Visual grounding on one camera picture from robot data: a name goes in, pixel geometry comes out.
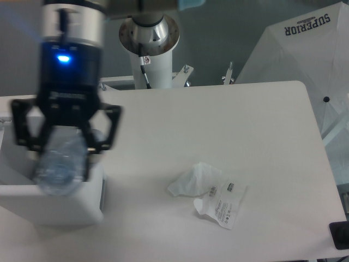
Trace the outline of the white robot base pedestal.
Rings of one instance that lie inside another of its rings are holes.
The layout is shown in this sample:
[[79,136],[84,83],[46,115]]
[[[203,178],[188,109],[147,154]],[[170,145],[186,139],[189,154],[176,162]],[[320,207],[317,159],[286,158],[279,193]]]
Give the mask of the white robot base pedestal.
[[155,23],[127,18],[119,29],[119,39],[129,54],[137,90],[172,87],[172,52],[179,42],[179,27],[166,14]]

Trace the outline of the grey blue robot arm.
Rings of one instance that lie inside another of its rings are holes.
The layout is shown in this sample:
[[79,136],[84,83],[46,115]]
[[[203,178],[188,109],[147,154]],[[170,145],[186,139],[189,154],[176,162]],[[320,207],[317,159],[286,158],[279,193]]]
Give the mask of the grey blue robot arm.
[[83,180],[91,156],[109,150],[122,108],[98,96],[104,24],[123,19],[119,39],[135,56],[133,77],[138,89],[171,88],[172,62],[157,64],[179,41],[168,10],[198,7],[202,1],[43,1],[39,89],[34,98],[10,103],[15,141],[43,155],[56,126],[76,127],[87,144]]

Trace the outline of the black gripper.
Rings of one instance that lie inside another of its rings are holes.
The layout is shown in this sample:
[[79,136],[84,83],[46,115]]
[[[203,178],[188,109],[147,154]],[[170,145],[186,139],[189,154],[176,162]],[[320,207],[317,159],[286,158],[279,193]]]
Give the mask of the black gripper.
[[[37,98],[13,99],[10,102],[15,141],[41,157],[53,126],[76,126],[83,137],[85,171],[115,143],[122,107],[100,103],[98,84],[103,51],[91,45],[57,41],[41,45],[39,91]],[[27,114],[38,107],[44,121],[38,136],[29,131]]]

